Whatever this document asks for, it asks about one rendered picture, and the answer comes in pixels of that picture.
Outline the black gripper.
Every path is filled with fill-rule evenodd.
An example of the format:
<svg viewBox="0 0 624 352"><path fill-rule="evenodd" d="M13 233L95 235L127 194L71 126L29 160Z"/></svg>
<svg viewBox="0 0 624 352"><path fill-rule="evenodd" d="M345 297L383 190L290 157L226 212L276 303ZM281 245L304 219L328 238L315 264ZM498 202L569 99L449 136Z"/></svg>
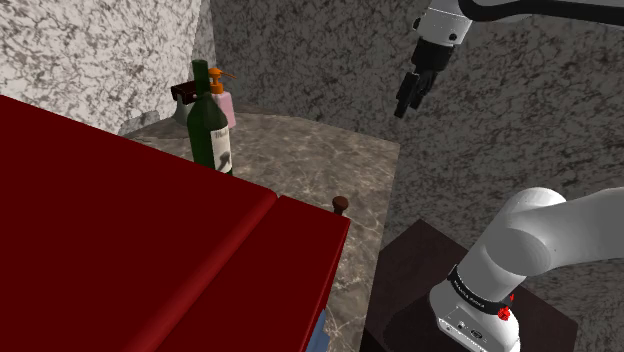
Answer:
<svg viewBox="0 0 624 352"><path fill-rule="evenodd" d="M422 100L434 85L437 78L436 72L446 69L453 52L453 46L444 46L422 38L418 39L411 57L411 63L415 66L415 73L408 72L402 80L396 94L397 106L394 112L396 117L402 118L409 105L412 109L419 108Z"/></svg>

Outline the dark robot stand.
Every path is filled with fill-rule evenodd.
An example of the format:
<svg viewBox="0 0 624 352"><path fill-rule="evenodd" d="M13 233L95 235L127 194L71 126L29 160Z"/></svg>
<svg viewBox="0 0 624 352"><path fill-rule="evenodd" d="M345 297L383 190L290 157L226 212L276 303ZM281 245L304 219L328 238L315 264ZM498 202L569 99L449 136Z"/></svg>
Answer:
<svg viewBox="0 0 624 352"><path fill-rule="evenodd" d="M470 352L436 325L430 289L467 250L423 220L379 252L359 352ZM521 352L574 352L578 325L518 287Z"/></svg>

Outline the pink soap dispenser orange pump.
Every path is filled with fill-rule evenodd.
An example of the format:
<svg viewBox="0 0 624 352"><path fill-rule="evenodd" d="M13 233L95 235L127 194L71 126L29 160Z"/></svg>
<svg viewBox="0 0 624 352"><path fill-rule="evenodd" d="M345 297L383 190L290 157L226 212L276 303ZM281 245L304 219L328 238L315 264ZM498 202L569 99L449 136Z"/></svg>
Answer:
<svg viewBox="0 0 624 352"><path fill-rule="evenodd" d="M223 83L220 81L220 79L223 76L228 76L235 79L235 76L226 73L216 67L209 68L208 74L210 78L210 91L212 93L212 97L214 98L221 111L225 114L228 122L228 127L232 129L236 126L233 99L231 94L225 90Z"/></svg>

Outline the green wine bottle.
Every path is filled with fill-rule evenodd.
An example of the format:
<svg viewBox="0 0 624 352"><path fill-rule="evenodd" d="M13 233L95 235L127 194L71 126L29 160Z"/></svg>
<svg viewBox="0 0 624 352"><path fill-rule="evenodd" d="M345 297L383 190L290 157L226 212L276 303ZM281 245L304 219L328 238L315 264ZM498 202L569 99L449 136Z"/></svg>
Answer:
<svg viewBox="0 0 624 352"><path fill-rule="evenodd" d="M195 59L192 69L197 99L187 117L193 161L218 172L233 174L232 151L226 115L210 90L209 66Z"/></svg>

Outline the dark brown and grey appliance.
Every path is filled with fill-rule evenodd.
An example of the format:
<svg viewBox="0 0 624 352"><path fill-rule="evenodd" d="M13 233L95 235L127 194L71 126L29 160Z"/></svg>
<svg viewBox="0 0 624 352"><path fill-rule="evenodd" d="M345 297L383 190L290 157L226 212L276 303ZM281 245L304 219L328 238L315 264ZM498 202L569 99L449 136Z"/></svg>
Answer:
<svg viewBox="0 0 624 352"><path fill-rule="evenodd" d="M188 115L197 100L196 85L194 81L185 82L171 87L176 109L172 118L179 124L186 126Z"/></svg>

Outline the dark red cabinet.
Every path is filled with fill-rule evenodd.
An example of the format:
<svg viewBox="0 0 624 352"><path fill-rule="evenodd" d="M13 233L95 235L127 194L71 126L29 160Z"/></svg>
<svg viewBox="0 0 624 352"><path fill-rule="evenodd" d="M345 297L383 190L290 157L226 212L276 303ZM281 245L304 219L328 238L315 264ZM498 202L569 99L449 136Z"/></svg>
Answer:
<svg viewBox="0 0 624 352"><path fill-rule="evenodd" d="M0 95L0 352L327 352L349 225Z"/></svg>

